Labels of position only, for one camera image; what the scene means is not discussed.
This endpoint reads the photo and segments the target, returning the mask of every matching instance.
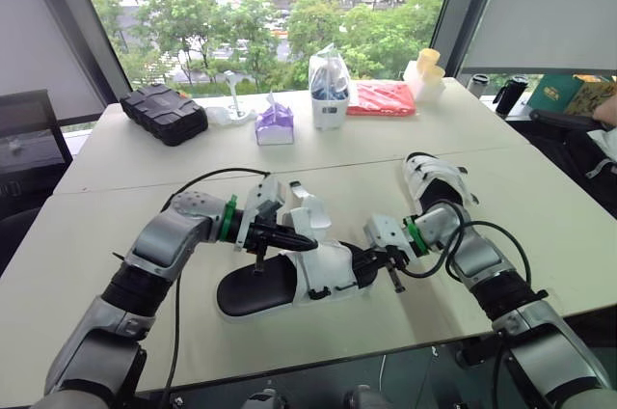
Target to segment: plastic bag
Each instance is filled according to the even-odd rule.
[[[404,81],[356,81],[357,100],[347,107],[347,115],[406,117],[416,112],[409,85]]]
[[[351,78],[333,44],[308,61],[308,89],[312,97],[313,123],[322,129],[339,127],[345,120]]]

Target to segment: window frame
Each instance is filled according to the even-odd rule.
[[[446,76],[460,74],[473,33],[488,0],[443,0],[431,47],[442,53]],[[104,106],[119,101],[131,91],[91,0],[45,0],[69,46],[99,93]],[[99,115],[70,118],[62,125],[86,123]]]
[[[131,91],[116,52],[91,0],[44,0],[60,31],[86,74],[104,109]],[[87,123],[100,114],[72,117],[59,125]]]

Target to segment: black cable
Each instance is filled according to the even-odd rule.
[[[491,383],[491,406],[493,409],[499,409],[499,401],[497,400],[497,384],[499,383],[499,368],[501,367],[501,360],[503,359],[504,352],[505,346],[502,344],[495,355],[495,363],[493,364],[493,381]]]
[[[170,388],[174,381],[175,365],[177,364],[177,355],[180,349],[180,279],[182,274],[177,276],[175,281],[175,317],[174,317],[174,354],[172,355],[172,364],[170,365],[170,373],[167,376],[167,382],[165,383],[165,390],[158,401],[158,409],[163,409],[168,403],[170,398]]]
[[[456,216],[459,219],[459,226],[465,222],[465,219],[463,218],[463,213],[461,212],[459,207],[456,204],[454,204],[453,202],[450,202],[448,200],[437,200],[435,202],[435,205],[436,204],[444,204],[444,205],[448,205],[450,208],[452,208],[454,210],[454,212],[456,213]],[[459,233],[459,237],[457,239],[456,245],[453,248],[454,251],[458,250],[458,248],[461,245],[461,242],[463,240],[463,233],[462,232],[458,232],[458,233]],[[403,274],[405,274],[406,276],[413,277],[414,279],[426,279],[427,277],[431,277],[433,274],[435,274],[437,271],[440,270],[440,268],[442,267],[443,263],[447,260],[447,258],[448,258],[448,250],[449,250],[448,246],[443,248],[442,252],[440,253],[439,259],[437,260],[435,265],[433,267],[431,267],[428,271],[420,272],[420,273],[411,272],[406,267],[402,267],[400,269],[400,271]]]
[[[266,176],[270,176],[270,173],[267,172],[267,171],[254,170],[253,168],[223,168],[221,170],[211,171],[209,173],[206,173],[205,175],[201,175],[201,176],[195,177],[192,180],[189,180],[186,184],[184,184],[182,187],[180,187],[175,192],[173,192],[173,194],[170,196],[169,199],[167,199],[167,201],[165,202],[165,204],[161,208],[161,211],[165,211],[169,207],[170,203],[172,202],[172,199],[177,194],[184,192],[186,189],[188,189],[193,184],[196,184],[199,181],[207,179],[209,177],[213,177],[213,176],[216,176],[216,175],[221,175],[223,173],[234,173],[234,172],[238,172],[238,173],[253,173],[255,175],[262,175],[262,176],[265,176],[265,177]]]
[[[163,208],[161,209],[161,211],[165,211],[168,208],[172,199],[177,194],[184,192],[186,189],[188,189],[193,184],[201,180],[204,180],[208,177],[220,175],[222,173],[233,173],[233,172],[254,173],[256,175],[262,175],[262,176],[270,175],[270,173],[267,171],[254,170],[252,168],[224,168],[221,170],[211,171],[210,173],[206,173],[192,180],[189,180],[186,184],[184,184],[178,190],[173,192],[170,198],[167,199],[167,201],[163,205]],[[159,400],[158,409],[163,409],[169,403],[170,388],[172,387],[172,382],[174,381],[175,366],[177,364],[177,356],[178,356],[178,351],[180,348],[180,279],[181,277],[182,277],[182,274],[178,275],[177,280],[175,281],[174,353],[172,356],[172,364],[170,366],[170,373],[167,376],[167,382],[165,383],[165,389],[163,390],[163,394],[161,395],[161,399]]]
[[[496,231],[501,232],[503,235],[505,235],[506,237],[510,239],[510,241],[514,244],[514,246],[519,251],[519,254],[521,255],[521,259],[523,260],[524,279],[527,282],[527,284],[531,286],[531,266],[529,265],[529,259],[527,258],[527,254],[524,252],[523,246],[521,245],[521,243],[519,243],[519,241],[516,239],[514,235],[512,235],[509,231],[504,229],[502,226],[498,226],[495,223],[490,223],[488,221],[467,221],[467,223],[460,225],[458,228],[454,230],[454,232],[450,235],[450,238],[448,238],[448,241],[445,244],[445,248],[443,250],[449,251],[449,247],[450,245],[452,245],[454,241],[454,237],[456,237],[458,233],[463,233],[463,230],[465,228],[470,228],[472,226],[486,226],[488,228],[493,228]],[[451,264],[451,262],[453,261],[455,255],[456,255],[456,250],[452,250],[448,253],[448,261],[445,264],[446,269],[447,269],[447,266]]]

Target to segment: purple tissue box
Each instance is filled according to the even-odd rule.
[[[275,103],[255,120],[255,136],[261,146],[293,144],[293,113]]]

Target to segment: green ring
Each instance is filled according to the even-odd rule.
[[[420,252],[426,255],[428,253],[428,247],[426,246],[426,243],[422,239],[422,236],[420,235],[420,231],[417,229],[416,225],[414,223],[409,223],[407,225],[407,231],[409,232],[414,242],[417,244],[417,248],[420,249]]]
[[[225,204],[225,214],[221,225],[221,234],[219,240],[226,241],[228,238],[229,228],[231,227],[231,217],[235,211],[235,203],[238,200],[236,195],[231,195],[231,199]]]

